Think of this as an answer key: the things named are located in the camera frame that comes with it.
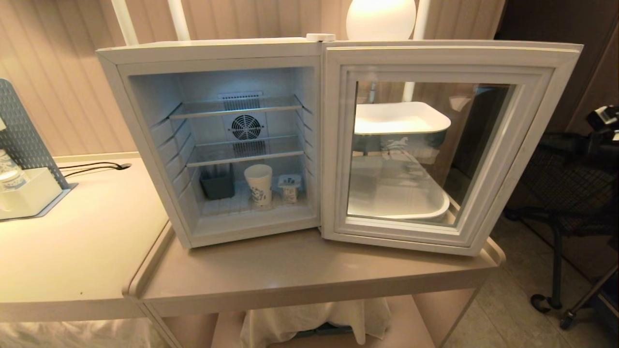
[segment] white cloth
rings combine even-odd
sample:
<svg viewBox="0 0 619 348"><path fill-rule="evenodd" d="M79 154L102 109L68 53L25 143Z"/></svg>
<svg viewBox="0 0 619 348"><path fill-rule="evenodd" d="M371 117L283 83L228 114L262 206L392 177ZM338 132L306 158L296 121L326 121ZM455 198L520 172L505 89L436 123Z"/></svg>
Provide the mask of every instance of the white cloth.
<svg viewBox="0 0 619 348"><path fill-rule="evenodd" d="M390 321L391 312L384 297L250 310L243 322L241 346L265 348L326 322L351 326L357 343L364 344L365 334L382 339Z"/></svg>
<svg viewBox="0 0 619 348"><path fill-rule="evenodd" d="M0 348L166 348L146 318L0 323Z"/></svg>

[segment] small packaged item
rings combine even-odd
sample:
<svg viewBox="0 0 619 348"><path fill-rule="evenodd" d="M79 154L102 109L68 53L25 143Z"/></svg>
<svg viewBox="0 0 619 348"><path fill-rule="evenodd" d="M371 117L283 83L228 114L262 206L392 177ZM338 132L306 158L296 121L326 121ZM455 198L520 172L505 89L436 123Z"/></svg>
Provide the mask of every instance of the small packaged item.
<svg viewBox="0 0 619 348"><path fill-rule="evenodd" d="M284 202L296 203L299 195L299 187L301 187L301 175L280 175L277 187L281 188L284 192Z"/></svg>

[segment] wall panel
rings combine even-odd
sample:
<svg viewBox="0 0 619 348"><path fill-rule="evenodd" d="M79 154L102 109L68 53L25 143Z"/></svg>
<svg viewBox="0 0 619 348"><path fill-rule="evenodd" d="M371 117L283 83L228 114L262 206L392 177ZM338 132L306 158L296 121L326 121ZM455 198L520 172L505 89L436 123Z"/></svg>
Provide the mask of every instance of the wall panel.
<svg viewBox="0 0 619 348"><path fill-rule="evenodd" d="M167 0L126 2L140 43L176 40ZM182 0L194 40L308 32L345 40L350 2ZM426 37L492 38L503 4L433 0ZM0 13L0 77L15 85L52 154L135 150L94 55L97 48L124 45L111 1L0 0Z"/></svg>

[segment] table top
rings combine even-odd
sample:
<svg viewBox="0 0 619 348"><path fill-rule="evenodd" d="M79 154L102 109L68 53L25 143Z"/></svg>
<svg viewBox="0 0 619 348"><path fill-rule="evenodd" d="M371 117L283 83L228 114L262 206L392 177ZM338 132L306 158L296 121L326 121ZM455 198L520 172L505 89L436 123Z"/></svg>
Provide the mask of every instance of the table top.
<svg viewBox="0 0 619 348"><path fill-rule="evenodd" d="M234 296L257 302L260 294L303 290L304 301L311 303L311 289L335 292L341 285L353 287L348 290L357 285L377 289L398 280L426 287L429 282L418 280L432 277L443 284L449 283L445 277L459 279L464 288L474 287L463 280L467 276L481 271L479 275L485 277L503 260L503 252L490 239L476 257L330 241L315 228L190 250L174 239L137 296L146 302Z"/></svg>
<svg viewBox="0 0 619 348"><path fill-rule="evenodd" d="M144 163L132 156L113 161L131 163L126 170L69 177L79 185L47 215L0 222L0 312L123 299L168 220Z"/></svg>

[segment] fan grille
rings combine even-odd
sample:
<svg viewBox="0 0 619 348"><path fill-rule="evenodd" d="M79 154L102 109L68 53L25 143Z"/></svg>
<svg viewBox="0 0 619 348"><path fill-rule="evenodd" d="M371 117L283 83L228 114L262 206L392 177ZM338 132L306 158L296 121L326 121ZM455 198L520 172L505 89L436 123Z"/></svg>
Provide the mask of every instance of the fan grille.
<svg viewBox="0 0 619 348"><path fill-rule="evenodd" d="M241 115L232 121L232 134L239 140L255 139L261 129L260 122L253 116Z"/></svg>

